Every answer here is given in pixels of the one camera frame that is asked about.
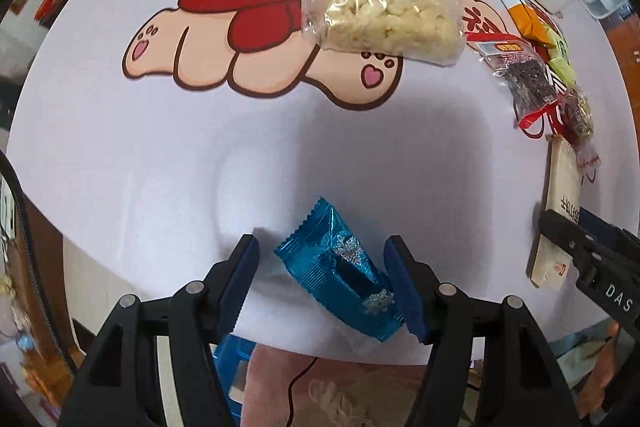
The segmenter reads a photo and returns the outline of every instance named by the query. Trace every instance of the white table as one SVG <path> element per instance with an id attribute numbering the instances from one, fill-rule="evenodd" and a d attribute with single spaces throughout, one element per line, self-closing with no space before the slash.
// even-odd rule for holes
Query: white table
<path id="1" fill-rule="evenodd" d="M 225 39 L 233 13 L 164 10 L 177 2 L 71 0 L 18 102 L 8 156 L 25 193 L 107 269 L 167 296 L 254 233 L 261 266 L 236 334 L 322 357 L 424 363 L 428 348 L 406 328 L 356 356 L 272 253 L 323 195 L 379 266 L 384 240 L 399 233 L 468 295 L 521 296 L 550 340 L 604 317 L 571 281 L 557 294 L 525 275 L 546 142 L 514 128 L 510 94 L 471 50 L 453 68 L 397 59 L 387 68 L 389 57 L 313 58 L 294 31 L 282 46 L 235 54 Z M 515 32 L 499 0 L 466 2 Z M 584 8 L 563 14 L 556 23 L 590 92 L 603 159 L 582 204 L 637 230 L 638 149 L 620 71 Z M 123 67 L 162 74 L 133 81 Z M 385 77 L 367 89 L 360 73 L 372 67 Z M 274 90 L 285 94 L 264 96 Z M 539 130 L 542 121 L 530 129 Z"/>

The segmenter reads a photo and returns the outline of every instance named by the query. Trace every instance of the cartoon character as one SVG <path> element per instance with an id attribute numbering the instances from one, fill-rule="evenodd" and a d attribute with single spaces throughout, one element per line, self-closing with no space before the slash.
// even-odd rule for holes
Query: cartoon character
<path id="1" fill-rule="evenodd" d="M 300 82 L 340 107 L 378 107 L 396 89 L 402 58 L 343 54 L 303 39 L 301 0 L 178 0 L 132 38 L 122 61 L 137 79 L 167 74 L 184 89 L 226 82 L 257 98 L 274 98 Z"/>
<path id="2" fill-rule="evenodd" d="M 465 32 L 470 33 L 507 33 L 500 14 L 489 4 L 481 0 L 455 0 L 462 8 L 462 22 Z"/>

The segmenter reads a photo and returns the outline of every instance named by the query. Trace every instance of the wooden cabinet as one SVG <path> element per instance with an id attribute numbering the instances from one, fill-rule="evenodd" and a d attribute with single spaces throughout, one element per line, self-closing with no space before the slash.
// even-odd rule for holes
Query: wooden cabinet
<path id="1" fill-rule="evenodd" d="M 640 137 L 640 19 L 634 14 L 615 28 L 607 30 L 607 37 L 625 81 L 636 124 L 636 137 Z"/>
<path id="2" fill-rule="evenodd" d="M 38 269 L 45 293 L 49 298 L 51 310 L 58 331 L 72 358 L 79 365 L 82 353 L 76 346 L 71 330 L 71 322 L 66 307 L 65 279 L 62 258 L 62 234 L 46 217 L 27 200 L 27 212 Z M 46 388 L 46 394 L 54 405 L 64 402 L 72 384 L 72 377 L 66 370 L 62 357 L 58 353 L 47 328 L 44 313 L 31 280 L 28 260 L 24 251 L 24 238 L 20 226 L 15 229 L 15 242 L 8 249 L 8 273 L 11 276 L 18 304 L 26 311 L 31 321 L 31 334 L 38 352 L 26 355 L 26 362 Z"/>

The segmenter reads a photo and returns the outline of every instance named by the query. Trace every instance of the dried meat snack bag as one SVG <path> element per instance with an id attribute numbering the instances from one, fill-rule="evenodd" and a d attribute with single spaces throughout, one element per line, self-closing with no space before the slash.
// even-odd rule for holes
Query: dried meat snack bag
<path id="1" fill-rule="evenodd" d="M 567 137 L 572 145 L 591 139 L 593 136 L 593 116 L 587 94 L 574 84 L 560 97 L 562 123 L 573 133 Z"/>
<path id="2" fill-rule="evenodd" d="M 547 48 L 556 44 L 549 38 L 537 14 L 524 0 L 501 0 L 513 19 L 520 34 L 526 38 L 541 42 Z"/>
<path id="3" fill-rule="evenodd" d="M 546 79 L 545 63 L 528 42 L 500 34 L 474 33 L 466 38 L 509 87 L 521 129 L 529 128 L 540 116 L 555 110 L 558 95 Z"/>

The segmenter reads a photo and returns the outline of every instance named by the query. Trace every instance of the cookie package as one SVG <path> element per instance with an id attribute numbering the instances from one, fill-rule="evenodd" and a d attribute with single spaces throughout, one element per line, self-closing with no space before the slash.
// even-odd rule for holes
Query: cookie package
<path id="1" fill-rule="evenodd" d="M 546 65 L 528 42 L 514 35 L 469 34 L 468 44 L 494 74 L 504 79 L 513 96 L 518 126 L 527 129 L 558 105 Z"/>
<path id="2" fill-rule="evenodd" d="M 452 0 L 303 0 L 303 33 L 320 47 L 455 64 L 465 46 Z"/>
<path id="3" fill-rule="evenodd" d="M 316 301 L 360 333 L 384 342 L 404 324 L 389 279 L 324 198 L 275 253 Z"/>

